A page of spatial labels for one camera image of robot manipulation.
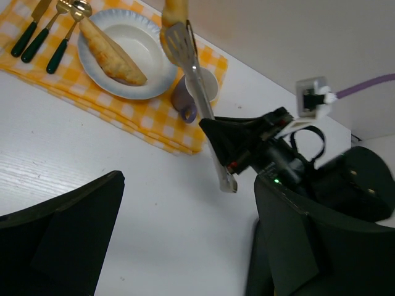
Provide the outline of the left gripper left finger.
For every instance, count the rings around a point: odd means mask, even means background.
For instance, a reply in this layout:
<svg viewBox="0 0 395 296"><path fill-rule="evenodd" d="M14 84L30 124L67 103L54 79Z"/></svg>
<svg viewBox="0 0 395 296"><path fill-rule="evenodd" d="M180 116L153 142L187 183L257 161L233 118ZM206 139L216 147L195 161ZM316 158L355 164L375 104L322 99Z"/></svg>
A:
<svg viewBox="0 0 395 296"><path fill-rule="evenodd" d="M94 295L124 187L111 171L1 216L1 295Z"/></svg>

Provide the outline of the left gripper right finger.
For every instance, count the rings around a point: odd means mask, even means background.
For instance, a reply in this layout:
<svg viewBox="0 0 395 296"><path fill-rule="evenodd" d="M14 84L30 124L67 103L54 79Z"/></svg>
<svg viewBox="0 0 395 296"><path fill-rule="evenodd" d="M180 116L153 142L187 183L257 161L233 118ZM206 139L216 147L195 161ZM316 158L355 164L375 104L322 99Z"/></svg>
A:
<svg viewBox="0 0 395 296"><path fill-rule="evenodd" d="M246 295L393 295L394 229L254 181Z"/></svg>

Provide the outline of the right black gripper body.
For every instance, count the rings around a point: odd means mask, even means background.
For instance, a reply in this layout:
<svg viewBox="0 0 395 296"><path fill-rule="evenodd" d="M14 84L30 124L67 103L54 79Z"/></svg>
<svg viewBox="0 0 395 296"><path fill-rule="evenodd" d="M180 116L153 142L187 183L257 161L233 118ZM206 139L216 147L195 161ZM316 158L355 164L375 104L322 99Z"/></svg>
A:
<svg viewBox="0 0 395 296"><path fill-rule="evenodd" d="M278 163L270 150L287 163L295 158L305 163L305 158L285 142L280 132L294 120L280 107L255 118L215 117L204 118L199 126L207 136L219 163L232 174L240 174L248 167L263 169L270 162Z"/></svg>

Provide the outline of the metal tongs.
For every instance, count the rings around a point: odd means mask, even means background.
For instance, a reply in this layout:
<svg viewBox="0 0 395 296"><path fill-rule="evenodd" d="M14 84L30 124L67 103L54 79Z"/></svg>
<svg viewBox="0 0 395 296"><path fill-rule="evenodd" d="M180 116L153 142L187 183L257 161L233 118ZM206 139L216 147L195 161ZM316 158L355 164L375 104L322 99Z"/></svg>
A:
<svg viewBox="0 0 395 296"><path fill-rule="evenodd" d="M165 40L173 57L183 69L186 82L191 86L191 95L200 117L202 119L208 118L213 120L215 117L204 86L198 59L198 50L191 24L189 22L178 22L172 25L166 29ZM214 161L220 190L227 193L237 192L238 183L235 178L225 166L220 164L210 142L208 146Z"/></svg>

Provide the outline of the oval bread loaf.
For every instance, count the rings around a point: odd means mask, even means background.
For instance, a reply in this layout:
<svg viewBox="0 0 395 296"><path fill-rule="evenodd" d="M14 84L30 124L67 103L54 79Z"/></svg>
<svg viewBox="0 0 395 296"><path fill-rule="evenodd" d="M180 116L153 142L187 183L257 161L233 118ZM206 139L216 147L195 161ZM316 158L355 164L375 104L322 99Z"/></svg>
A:
<svg viewBox="0 0 395 296"><path fill-rule="evenodd" d="M162 10L162 27L160 30L160 43L168 60L178 66L177 61L168 48L165 39L165 32L174 24L181 22L186 25L188 19L188 0L165 0L164 8Z"/></svg>

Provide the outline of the long bread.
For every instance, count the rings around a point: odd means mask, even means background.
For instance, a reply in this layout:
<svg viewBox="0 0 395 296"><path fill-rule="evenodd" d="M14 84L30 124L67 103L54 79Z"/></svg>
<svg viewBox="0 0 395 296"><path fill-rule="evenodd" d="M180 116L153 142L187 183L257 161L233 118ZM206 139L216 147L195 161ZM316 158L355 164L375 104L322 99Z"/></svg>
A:
<svg viewBox="0 0 395 296"><path fill-rule="evenodd" d="M89 18L81 20L79 27L90 52L107 76L137 86L147 82L133 59Z"/></svg>

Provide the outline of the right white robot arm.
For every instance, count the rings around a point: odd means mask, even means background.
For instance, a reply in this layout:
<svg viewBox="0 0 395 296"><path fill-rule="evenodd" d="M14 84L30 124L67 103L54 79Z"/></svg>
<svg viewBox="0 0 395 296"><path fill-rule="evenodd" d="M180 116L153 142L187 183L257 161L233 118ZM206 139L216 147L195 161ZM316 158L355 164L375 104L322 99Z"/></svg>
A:
<svg viewBox="0 0 395 296"><path fill-rule="evenodd" d="M256 118L205 118L199 126L231 174L251 167L260 179L368 222L393 214L394 179L381 157L367 148L352 147L316 168L326 147L307 160L297 148L294 131L289 141L280 134L293 121L280 107Z"/></svg>

